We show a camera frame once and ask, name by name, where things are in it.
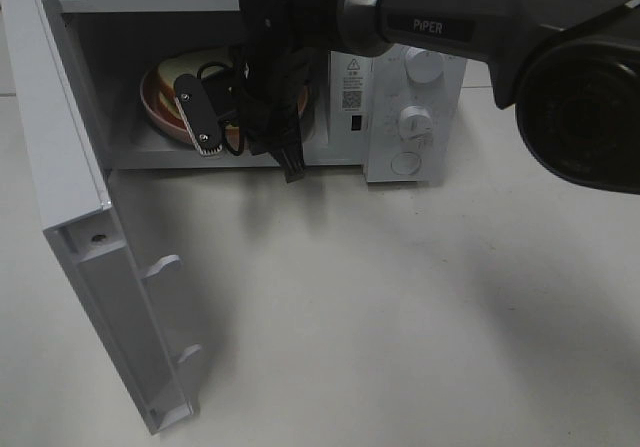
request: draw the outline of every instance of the wire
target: wire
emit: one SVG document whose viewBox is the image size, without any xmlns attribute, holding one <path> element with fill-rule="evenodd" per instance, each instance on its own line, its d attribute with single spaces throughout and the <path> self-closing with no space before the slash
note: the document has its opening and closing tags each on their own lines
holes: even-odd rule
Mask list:
<svg viewBox="0 0 640 447">
<path fill-rule="evenodd" d="M 242 130 L 240 130 L 238 132 L 238 150 L 236 150 L 229 143 L 229 139 L 227 139 L 227 128 L 222 128 L 222 145 L 224 145 L 224 148 L 227 149 L 227 151 L 234 157 L 240 157 L 244 153 L 244 139 L 244 134 L 242 133 Z"/>
<path fill-rule="evenodd" d="M 229 67 L 227 64 L 224 64 L 222 62 L 207 62 L 206 64 L 203 64 L 199 69 L 198 69 L 198 74 L 196 75 L 196 77 L 198 77 L 198 79 L 202 80 L 202 74 L 205 73 L 205 71 L 207 69 L 210 69 L 211 67 L 220 67 L 223 71 L 224 70 L 232 70 L 231 67 Z"/>
</svg>

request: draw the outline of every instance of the white surface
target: white surface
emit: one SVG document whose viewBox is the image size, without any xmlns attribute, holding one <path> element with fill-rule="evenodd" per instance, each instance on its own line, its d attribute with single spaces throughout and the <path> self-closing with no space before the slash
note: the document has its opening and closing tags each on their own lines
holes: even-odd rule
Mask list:
<svg viewBox="0 0 640 447">
<path fill-rule="evenodd" d="M 404 59 L 407 75 L 418 84 L 430 84 L 444 72 L 444 56 L 410 47 Z"/>
<path fill-rule="evenodd" d="M 218 339 L 200 416 L 151 438 L 38 232 L 1 100 L 0 445 L 637 446 L 640 198 L 552 177 L 488 89 L 461 102 L 437 189 L 115 179 L 152 232 L 139 257 L 183 256 Z"/>
<path fill-rule="evenodd" d="M 13 73 L 11 72 L 11 62 L 7 49 L 7 38 L 4 33 L 4 21 L 2 10 L 0 10 L 0 95 L 15 94 L 16 87 L 13 83 Z"/>
<path fill-rule="evenodd" d="M 464 76 L 463 87 L 491 87 L 489 67 L 484 62 L 467 61 L 467 71 Z"/>
<path fill-rule="evenodd" d="M 99 212 L 110 199 L 41 0 L 2 5 L 42 224 Z"/>
</svg>

